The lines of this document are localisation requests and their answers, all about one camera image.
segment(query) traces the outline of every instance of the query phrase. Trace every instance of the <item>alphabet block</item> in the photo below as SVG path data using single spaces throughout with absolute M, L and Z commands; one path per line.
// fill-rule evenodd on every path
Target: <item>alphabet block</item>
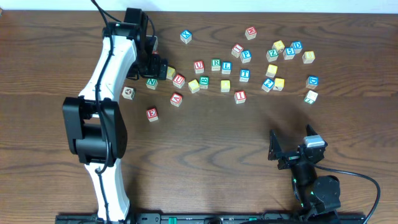
M 175 69 L 172 67 L 167 67 L 166 78 L 169 80 L 173 80 L 174 76 L 175 76 Z
M 246 32 L 244 33 L 244 35 L 246 36 L 246 38 L 248 40 L 254 39 L 254 38 L 256 38 L 257 30 L 254 27 L 249 27 L 246 29 Z
M 157 80 L 154 78 L 148 78 L 147 87 L 150 88 L 151 90 L 156 90 Z
M 246 94 L 244 91 L 237 91 L 235 93 L 235 103 L 244 103 L 246 101 Z
M 181 35 L 180 35 L 180 39 L 182 40 L 182 42 L 184 42 L 185 44 L 189 43 L 192 40 L 192 34 L 191 32 L 189 32 L 188 30 L 184 30 L 182 31 Z
M 234 55 L 236 58 L 238 58 L 239 56 L 241 56 L 242 51 L 243 51 L 243 47 L 240 46 L 239 44 L 236 44 L 232 48 L 232 55 Z
M 305 84 L 305 87 L 310 89 L 315 89 L 317 86 L 318 86 L 318 77 L 309 76 Z
M 285 80 L 283 78 L 276 78 L 273 90 L 282 91 L 285 86 Z
M 317 100 L 318 93 L 315 93 L 314 91 L 310 90 L 308 93 L 305 95 L 304 102 L 313 104 L 315 100 Z
M 278 71 L 278 66 L 276 65 L 268 65 L 266 76 L 274 78 L 276 75 L 276 71 Z
M 209 77 L 200 77 L 199 85 L 200 88 L 207 90 L 209 88 Z
M 281 40 L 278 40 L 272 45 L 272 49 L 276 50 L 278 54 L 280 54 L 284 51 L 285 45 Z
M 182 96 L 174 93 L 170 98 L 170 103 L 176 107 L 179 107 L 182 103 Z
M 222 93 L 229 92 L 230 88 L 231 88 L 231 82 L 229 80 L 222 80 L 221 81 L 221 92 Z
M 188 82 L 188 87 L 189 90 L 191 90 L 191 93 L 196 93 L 197 91 L 200 90 L 200 85 L 198 83 L 198 80 L 192 80 Z
M 268 62 L 273 62 L 278 58 L 278 51 L 275 49 L 267 51 L 267 60 Z
M 211 71 L 220 71 L 221 70 L 221 60 L 220 59 L 212 59 L 211 60 Z
M 303 62 L 304 63 L 312 63 L 315 60 L 315 54 L 313 51 L 304 52 L 303 54 Z
M 294 53 L 298 54 L 303 50 L 303 45 L 301 44 L 301 41 L 295 41 L 293 42 L 290 47 L 293 47 Z
M 147 110 L 147 117 L 150 122 L 153 122 L 153 121 L 156 121 L 159 119 L 155 108 Z
M 129 87 L 124 87 L 123 91 L 122 91 L 122 96 L 125 99 L 129 99 L 132 100 L 134 98 L 134 95 L 136 94 L 136 91 L 133 88 L 129 88 Z
M 244 50 L 241 53 L 241 61 L 242 63 L 250 62 L 251 60 L 251 53 L 250 50 Z
M 284 50 L 284 59 L 290 60 L 294 58 L 294 49 L 292 47 L 286 47 Z
M 250 79 L 250 70 L 242 69 L 239 77 L 240 82 L 248 82 Z
M 201 74 L 205 72 L 205 64 L 203 63 L 203 61 L 194 62 L 193 68 L 195 69 L 196 74 Z
M 178 88 L 182 88 L 185 84 L 185 78 L 178 74 L 173 79 L 173 85 L 177 86 Z
M 231 74 L 232 63 L 231 62 L 223 62 L 223 69 L 221 70 L 221 74 Z
M 275 84 L 275 82 L 272 81 L 272 79 L 267 78 L 267 80 L 262 84 L 261 88 L 268 93 L 272 90 L 272 87 L 274 87 L 274 84 Z

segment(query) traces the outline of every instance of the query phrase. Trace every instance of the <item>white wall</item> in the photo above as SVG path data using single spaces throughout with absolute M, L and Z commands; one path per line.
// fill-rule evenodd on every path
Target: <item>white wall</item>
M 398 13 L 398 0 L 97 0 L 105 10 Z M 5 10 L 96 10 L 90 0 L 0 0 Z

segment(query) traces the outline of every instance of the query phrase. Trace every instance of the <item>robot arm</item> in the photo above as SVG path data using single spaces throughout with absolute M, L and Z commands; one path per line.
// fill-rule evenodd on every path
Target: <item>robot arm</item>
M 103 50 L 87 86 L 78 98 L 66 98 L 63 104 L 63 115 L 67 130 L 69 148 L 77 154 L 79 161 L 85 164 L 94 184 L 98 200 L 98 218 L 106 220 L 106 199 L 108 215 L 112 222 L 125 220 L 130 208 L 123 186 L 121 158 L 126 151 L 127 130 L 119 110 L 119 94 L 126 77 L 139 76 L 165 80 L 167 61 L 161 60 L 156 50 L 157 37 L 147 40 L 148 18 L 140 9 L 127 9 L 124 22 L 110 22 L 111 33 L 103 30 Z M 109 38 L 113 39 L 113 55 L 105 68 L 99 87 L 99 104 L 104 114 L 104 123 L 110 142 L 110 153 L 107 155 L 104 133 L 100 124 L 86 124 L 85 120 L 98 117 L 95 105 L 95 85 L 108 58 Z M 109 156 L 108 168 L 100 178 L 95 172 L 104 167 Z

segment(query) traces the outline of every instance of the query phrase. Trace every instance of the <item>wooden table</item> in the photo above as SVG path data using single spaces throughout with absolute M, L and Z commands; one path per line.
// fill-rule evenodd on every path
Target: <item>wooden table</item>
M 123 12 L 114 12 L 123 18 Z M 395 15 L 150 12 L 159 53 L 184 75 L 198 78 L 204 60 L 208 90 L 191 94 L 170 80 L 150 90 L 126 80 L 134 100 L 121 98 L 129 135 L 123 176 L 132 204 L 163 212 L 263 212 L 297 206 L 290 171 L 267 160 L 269 130 L 282 147 L 302 143 L 305 125 L 329 143 L 321 165 L 374 177 L 382 197 L 371 223 L 398 219 L 398 21 Z M 66 96 L 77 96 L 98 61 L 104 24 L 98 12 L 6 11 L 0 18 L 0 222 L 53 223 L 59 213 L 94 213 L 91 179 L 68 149 L 62 116 Z M 245 28 L 258 35 L 246 40 Z M 193 33 L 185 45 L 179 34 Z M 266 93 L 266 50 L 301 40 L 316 59 L 279 56 L 283 91 Z M 242 64 L 235 43 L 252 52 Z M 210 72 L 210 60 L 233 63 L 231 75 Z M 251 70 L 239 82 L 240 68 Z M 303 102 L 309 75 L 320 77 L 314 105 Z M 220 93 L 220 80 L 231 91 Z M 236 105 L 233 94 L 248 99 Z M 173 92 L 183 95 L 177 108 Z M 145 110 L 156 106 L 159 120 Z M 319 175 L 331 173 L 318 171 Z M 341 209 L 368 213 L 376 188 L 367 180 L 336 175 Z

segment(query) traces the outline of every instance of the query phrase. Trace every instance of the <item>power cord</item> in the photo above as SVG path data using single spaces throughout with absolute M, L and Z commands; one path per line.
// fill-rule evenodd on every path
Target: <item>power cord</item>
M 318 169 L 321 169 L 321 170 L 325 170 L 325 171 L 330 171 L 330 172 L 336 172 L 336 173 L 339 173 L 339 174 L 348 174 L 348 175 L 353 175 L 353 176 L 356 176 L 356 177 L 362 177 L 362 178 L 364 178 L 364 179 L 366 179 L 366 180 L 370 180 L 372 183 L 374 183 L 374 185 L 375 185 L 376 188 L 377 188 L 377 195 L 376 195 L 376 200 L 375 200 L 375 202 L 374 202 L 374 204 L 373 204 L 373 207 L 372 207 L 371 211 L 369 212 L 369 214 L 366 216 L 365 220 L 363 221 L 363 224 L 366 224 L 366 223 L 369 221 L 369 219 L 372 217 L 372 215 L 373 215 L 374 211 L 376 210 L 377 205 L 379 204 L 379 201 L 380 201 L 381 189 L 380 189 L 380 186 L 379 186 L 378 182 L 375 181 L 372 177 L 368 177 L 368 176 L 363 175 L 363 174 L 357 174 L 357 173 L 355 173 L 355 172 L 349 172 L 349 171 L 345 171 L 345 170 L 331 169 L 331 168 L 326 168 L 326 167 L 322 167 L 322 166 L 316 165 L 316 164 L 314 164 L 313 162 L 309 161 L 308 158 L 306 157 L 306 155 L 305 155 L 304 153 L 302 154 L 302 157 L 303 157 L 311 166 L 314 166 L 315 168 L 318 168 Z

